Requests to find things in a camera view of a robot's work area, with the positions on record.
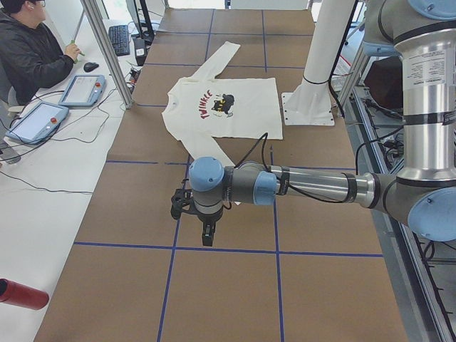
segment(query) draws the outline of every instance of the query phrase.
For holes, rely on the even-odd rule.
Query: white t-shirt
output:
[[[275,78],[215,79],[240,45],[226,42],[191,77],[178,80],[162,113],[168,131],[194,159],[233,165],[212,137],[282,139]]]

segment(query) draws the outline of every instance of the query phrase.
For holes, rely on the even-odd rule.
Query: black mouse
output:
[[[99,65],[97,63],[87,62],[84,64],[84,71],[90,73],[92,70],[95,70]]]

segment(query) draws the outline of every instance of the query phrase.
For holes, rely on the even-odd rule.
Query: red can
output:
[[[49,295],[15,281],[0,279],[0,303],[39,310],[49,302]]]

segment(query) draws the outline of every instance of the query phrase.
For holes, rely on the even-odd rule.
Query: keyboard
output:
[[[108,30],[108,36],[117,56],[130,54],[130,37],[127,25],[111,26]]]

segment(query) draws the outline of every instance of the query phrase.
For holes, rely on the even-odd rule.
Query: white desk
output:
[[[107,27],[115,24],[121,23],[118,21],[105,23]],[[53,90],[64,90],[72,75],[85,73],[83,65],[87,61],[100,64],[100,67],[90,74],[103,74],[107,79],[102,100],[111,89],[115,88],[87,21],[83,23],[76,43],[85,57],[78,57],[79,62],[75,64],[66,80],[52,89],[40,90],[38,95]],[[131,51],[129,56],[119,58],[124,75],[131,68],[130,63],[136,64],[133,47]],[[60,96],[61,94],[49,96],[46,101],[57,103]],[[64,142],[51,140],[39,149],[24,155],[17,164],[8,165],[2,162],[0,170],[38,187],[92,192],[122,120],[124,106],[118,92],[113,92],[101,108],[109,112],[110,117],[95,142],[85,144],[77,140]],[[77,120],[87,112],[88,110],[70,110],[62,126]],[[54,138],[75,137],[81,140],[92,140],[106,116],[105,113],[95,109],[77,123],[59,130]],[[16,151],[22,154],[30,149],[30,147],[21,146],[17,147]],[[0,278],[42,289],[52,296],[90,201],[90,195],[35,190],[1,174],[0,189]],[[32,341],[46,309],[47,307],[33,311],[0,304],[1,341]]]

